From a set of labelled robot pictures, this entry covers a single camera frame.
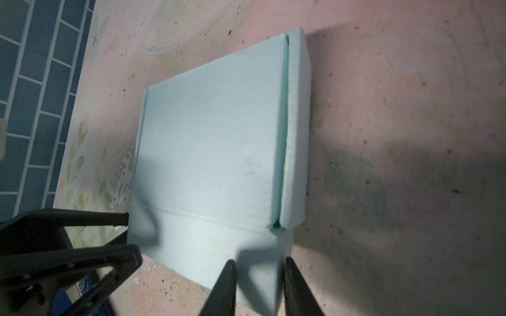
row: foam box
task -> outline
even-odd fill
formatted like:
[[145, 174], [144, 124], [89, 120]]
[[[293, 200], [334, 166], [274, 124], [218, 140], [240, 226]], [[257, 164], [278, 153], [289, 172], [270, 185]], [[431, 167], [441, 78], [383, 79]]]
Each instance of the foam box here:
[[237, 302], [275, 314], [305, 219], [310, 91], [301, 28], [148, 88], [129, 243], [207, 288], [234, 259]]

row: painted surface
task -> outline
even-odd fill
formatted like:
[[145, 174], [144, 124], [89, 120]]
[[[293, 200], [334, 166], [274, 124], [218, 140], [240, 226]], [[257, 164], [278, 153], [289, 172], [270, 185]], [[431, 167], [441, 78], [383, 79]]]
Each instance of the painted surface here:
[[[108, 22], [88, 42], [56, 206], [128, 210], [143, 89], [302, 26], [313, 93], [292, 256], [325, 314], [504, 314], [505, 2], [237, 1], [144, 55], [159, 4], [97, 1], [97, 35]], [[115, 234], [71, 232], [85, 245]], [[197, 314], [206, 291], [153, 264], [114, 293], [120, 313]]]

